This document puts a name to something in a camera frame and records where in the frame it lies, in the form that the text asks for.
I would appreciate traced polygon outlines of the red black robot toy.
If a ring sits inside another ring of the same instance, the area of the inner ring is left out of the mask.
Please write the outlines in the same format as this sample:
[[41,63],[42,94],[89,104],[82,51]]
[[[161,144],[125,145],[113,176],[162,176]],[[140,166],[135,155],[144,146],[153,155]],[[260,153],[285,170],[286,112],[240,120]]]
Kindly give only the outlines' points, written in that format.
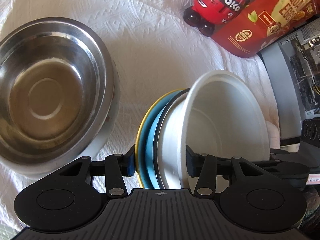
[[233,20],[252,0],[194,0],[185,9],[184,21],[206,37],[211,37],[217,25]]

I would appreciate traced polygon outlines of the glass-sided computer case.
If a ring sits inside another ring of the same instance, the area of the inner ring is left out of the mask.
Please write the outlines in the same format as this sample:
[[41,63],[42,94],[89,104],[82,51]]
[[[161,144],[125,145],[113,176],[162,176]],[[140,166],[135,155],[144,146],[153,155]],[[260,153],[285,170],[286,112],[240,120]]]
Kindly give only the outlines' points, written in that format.
[[319,118],[319,16],[304,21],[258,55],[277,102],[280,144],[297,144],[302,122]]

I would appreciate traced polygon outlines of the stainless steel bowl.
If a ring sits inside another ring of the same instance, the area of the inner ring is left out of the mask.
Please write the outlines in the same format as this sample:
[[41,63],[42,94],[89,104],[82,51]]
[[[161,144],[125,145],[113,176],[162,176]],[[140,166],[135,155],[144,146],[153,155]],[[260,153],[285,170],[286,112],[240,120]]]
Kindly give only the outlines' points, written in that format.
[[41,178],[94,158],[119,100],[116,65],[91,28],[64,17],[20,26],[1,41],[1,164]]

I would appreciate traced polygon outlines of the white foam bowl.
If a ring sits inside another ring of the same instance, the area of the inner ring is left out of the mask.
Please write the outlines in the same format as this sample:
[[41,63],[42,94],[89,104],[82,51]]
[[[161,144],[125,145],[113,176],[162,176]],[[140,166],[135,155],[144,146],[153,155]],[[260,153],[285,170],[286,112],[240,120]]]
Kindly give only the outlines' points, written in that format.
[[160,126],[157,158],[165,189],[195,188],[186,167],[186,147],[216,157],[270,158],[260,106],[243,81],[226,70],[202,75],[169,107]]

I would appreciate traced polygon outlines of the red snack bag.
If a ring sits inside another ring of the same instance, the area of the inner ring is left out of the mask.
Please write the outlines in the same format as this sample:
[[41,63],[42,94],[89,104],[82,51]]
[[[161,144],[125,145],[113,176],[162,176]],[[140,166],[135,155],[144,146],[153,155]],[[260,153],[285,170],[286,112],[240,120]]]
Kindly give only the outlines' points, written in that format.
[[248,58],[317,13],[319,0],[254,0],[212,39],[233,55]]

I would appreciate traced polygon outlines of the blue enamel bowl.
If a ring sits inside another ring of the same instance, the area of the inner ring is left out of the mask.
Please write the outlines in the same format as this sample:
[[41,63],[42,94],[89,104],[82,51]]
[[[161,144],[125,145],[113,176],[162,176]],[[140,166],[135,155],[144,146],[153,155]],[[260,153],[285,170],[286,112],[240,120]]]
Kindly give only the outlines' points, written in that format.
[[163,100],[161,108],[157,112],[157,115],[153,119],[152,125],[149,129],[148,138],[145,146],[145,165],[149,180],[151,181],[153,189],[163,189],[163,183],[159,175],[159,169],[157,164],[157,143],[161,124],[164,120],[166,113],[173,103],[179,99],[182,95],[188,93],[190,88],[184,90],[178,90],[170,93]]

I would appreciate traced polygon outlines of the white textured tablecloth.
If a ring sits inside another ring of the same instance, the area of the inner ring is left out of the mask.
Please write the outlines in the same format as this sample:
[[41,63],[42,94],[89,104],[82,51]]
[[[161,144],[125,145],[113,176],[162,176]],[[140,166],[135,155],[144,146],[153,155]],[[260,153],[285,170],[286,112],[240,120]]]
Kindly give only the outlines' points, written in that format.
[[183,21],[191,0],[1,0],[1,37],[29,21],[67,17],[93,29],[106,44],[120,78],[115,126],[97,160],[126,152],[148,108],[163,94],[190,87],[202,74],[225,69],[255,95],[272,148],[279,148],[277,103],[258,56],[229,53]]

